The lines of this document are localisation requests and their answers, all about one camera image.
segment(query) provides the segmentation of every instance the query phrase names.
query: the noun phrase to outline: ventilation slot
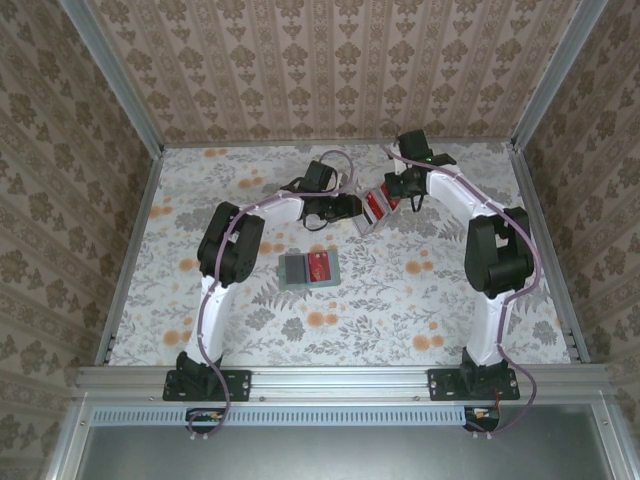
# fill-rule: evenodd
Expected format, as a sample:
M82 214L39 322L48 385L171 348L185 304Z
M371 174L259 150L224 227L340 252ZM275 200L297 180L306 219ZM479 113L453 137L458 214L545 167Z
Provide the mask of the ventilation slot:
M91 425L187 424L185 407L96 407ZM254 407L232 408L228 426L464 425L464 407ZM212 422L193 422L195 426Z

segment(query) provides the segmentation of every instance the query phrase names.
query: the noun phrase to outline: white floor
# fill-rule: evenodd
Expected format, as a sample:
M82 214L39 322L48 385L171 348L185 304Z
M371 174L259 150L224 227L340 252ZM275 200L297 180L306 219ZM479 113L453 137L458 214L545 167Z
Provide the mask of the white floor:
M521 205L504 144L434 144L487 194ZM196 251L221 201L243 206L304 174L331 148L353 156L358 186L393 170L376 145L174 149L164 166L131 282L111 365L173 365L194 327ZM332 165L346 171L336 156ZM311 233L301 222L265 232L252 277L235 301L226 365L429 365L459 363L473 316L465 278L465 228L432 198L407 201L378 232L360 237L350 220ZM290 252L337 248L342 284L281 292L275 267ZM504 342L523 363L568 363L546 281L514 307Z

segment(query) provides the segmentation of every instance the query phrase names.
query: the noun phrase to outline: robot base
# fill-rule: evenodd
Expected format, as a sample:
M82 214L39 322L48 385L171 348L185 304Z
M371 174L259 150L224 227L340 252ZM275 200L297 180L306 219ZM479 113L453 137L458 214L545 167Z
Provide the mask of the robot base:
M477 366L467 349L462 352L459 368L427 370L429 394L432 401L519 400L520 390L516 373L502 361L489 367Z
M222 370L232 402L248 402L251 370ZM224 391L215 372L191 360L186 352L178 355L176 370L167 373L162 392L165 402L224 402Z

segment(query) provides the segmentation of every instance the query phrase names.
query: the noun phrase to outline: damask wallpaper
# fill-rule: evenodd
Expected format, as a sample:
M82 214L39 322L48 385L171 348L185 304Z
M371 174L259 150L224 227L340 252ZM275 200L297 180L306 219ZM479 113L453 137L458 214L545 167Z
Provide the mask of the damask wallpaper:
M89 0L166 143L509 137L578 0Z
M525 154L590 353L640 438L640 2L608 3Z
M56 1L0 2L0 478L38 478L93 363L149 155Z

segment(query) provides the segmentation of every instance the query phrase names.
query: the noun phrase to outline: cable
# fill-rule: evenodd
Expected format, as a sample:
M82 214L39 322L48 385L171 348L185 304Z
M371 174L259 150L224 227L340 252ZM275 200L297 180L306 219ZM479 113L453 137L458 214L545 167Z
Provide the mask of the cable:
M323 225L320 225L319 227L309 228L307 227L307 217L308 215L305 215L305 214L302 215L302 226L307 230L309 230L310 232L319 232L320 230L324 230L327 227L327 225L329 225L329 222L326 221L324 222Z
M328 197L328 196L334 195L336 193L342 193L345 190L347 190L349 187L351 187L351 184L353 183L354 172L355 172L355 165L353 163L353 159L348 154L346 154L345 152L343 152L341 150L327 150L326 152L324 152L320 156L320 162L322 162L330 154L342 155L349 162L349 177L347 178L347 181L345 182L344 185L342 185L341 187L339 187L337 189L326 191L326 192L317 192L317 193L276 193L275 195L267 197L264 200L261 200L261 201L255 203L254 205L250 205L248 207L244 207L242 210L240 210L238 212L238 214L233 218L233 220L231 220L231 222L229 223L229 227L224 232L224 235L222 237L222 242L220 243L220 247L218 249L218 256L216 257L216 264L215 264L214 273L213 273L214 281L211 284L211 286L209 287L209 289L207 290L207 293L205 293L205 295L204 295L204 298L202 300L202 304L200 305L200 310L198 311L198 323L196 325L196 334L197 334L197 338L198 338L198 350L200 350L200 354L202 355L202 358L204 358L205 362L207 362L209 367L211 367L211 369L214 371L214 373L218 377L218 380L220 381L220 384L222 385L222 390L224 391L224 400L225 400L225 409L224 409L224 413L222 414L222 418L219 420L218 424L215 427L213 427L213 429L210 432L208 432L208 435L213 435L213 434L217 433L220 430L220 428L222 427L222 425L226 421L227 416L229 414L229 410L231 408L231 394L229 392L229 386L227 385L227 382L225 381L224 376L222 375L222 372L220 371L218 366L211 360L211 358L209 358L209 355L207 354L207 351L205 350L204 344L202 342L202 339L204 337L204 334L202 333L202 328L203 328L203 323L204 323L204 311L205 311L205 308L206 308L207 303L209 301L209 298L211 298L211 295L213 294L213 292L215 291L216 287L220 283L220 280L219 280L219 278L220 278L220 264L221 264L221 261L222 261L222 255L224 253L224 249L227 246L227 243L229 242L229 238L231 237L231 234L232 234L236 224L238 223L238 221L244 215L246 215L247 213L251 212L252 210L255 210L256 208L264 207L266 205L269 205L270 203L273 203L275 201L279 201L282 198ZM191 433L191 438L195 438L195 436L196 436L196 432L193 430L193 420L194 420L195 416L196 415L192 415L191 416L191 418L189 419L189 424L187 426L187 429Z
M484 432L484 428L482 428L480 425L478 425L475 422L472 422L471 420L467 420L467 425L472 426L473 428L475 428L477 430L477 432L473 432L474 436L475 434L477 434L478 432Z
M480 200L491 211L496 213L509 226L511 226L518 233L518 235L520 235L520 237L522 237L522 239L526 243L527 247L531 251L531 255L533 257L533 264L534 264L533 282L528 287L525 287L522 290L519 290L519 291L513 293L512 295L509 295L505 299L504 304L502 305L502 310L500 312L500 322L499 322L499 325L498 325L498 338L497 338L497 343L496 343L496 347L498 349L498 352L500 353L502 358L504 358L507 362L509 362L511 365L513 365L513 367L516 370L518 370L520 373L522 373L531 382L531 396L529 397L529 400L525 404L524 408L520 411L520 413L516 416L516 418L513 419L510 423L508 423L504 427L501 427L501 428L498 428L497 430L494 430L493 432L491 432L491 434L495 435L497 433L505 432L508 429L510 429L511 427L513 427L515 424L517 424L520 420L522 420L522 418L526 415L526 413L531 408L531 405L533 404L533 402L534 402L534 400L536 398L536 395L538 393L538 385L537 385L535 379L533 378L533 375L531 375L531 373L529 373L529 371L527 371L526 368L524 368L522 365L519 365L518 363L514 362L513 359L511 359L511 357L509 357L509 355L507 355L507 353L502 348L502 340L504 338L504 329L505 329L505 326L506 326L508 305L511 302L513 302L514 300L516 300L517 298L522 297L523 295L526 295L526 294L530 293L531 291L533 291L538 286L538 284L540 283L540 277L542 276L542 271L541 271L541 268L540 268L540 253L538 252L538 249L533 244L533 240L531 239L531 237L527 234L527 232L524 231L524 229L520 225L518 225L518 223L515 220L513 220L506 213L504 213L502 210L500 210L500 208L498 208L496 205L494 205L493 202L491 202L491 200L484 193L482 193L474 185L469 183L460 174L454 173L454 172L452 172L450 170L447 170L446 168L437 167L435 165L431 165L431 164L428 164L428 163L422 163L422 162L416 162L416 161L413 161L413 160L409 160L408 158L404 158L404 157L392 152L386 145L380 145L380 147L391 158L395 158L396 160L400 160L400 161L402 161L402 162L404 162L406 164L413 165L415 167L426 168L428 170L433 170L435 172L442 173L443 175L447 175L448 177L451 177L453 179L453 181L458 182L460 185L462 185L465 188L465 190L467 190L471 195L473 195L478 200Z
M300 180L304 180L304 177L296 177L296 178L294 178L293 180L291 180L286 185L283 185L282 187L280 187L280 190L289 190L289 191L291 191L291 189L296 188L295 185L296 185L296 183L299 183Z
M415 198L416 197L411 197L411 210L413 210L413 213L418 213L422 208L422 201L424 200L424 194L420 195L420 200L418 201L417 207L415 204Z
M333 177L333 179L336 181L336 184L335 184L333 187L328 188L327 190L325 190L325 192L326 192L326 191L329 191L329 192L330 192L330 191L332 191L332 190L335 190L335 189L338 187L338 182L339 182L339 180L338 180L338 171L337 171L337 170L334 170L334 171L333 171L333 175L331 175L331 176L332 176L332 177Z

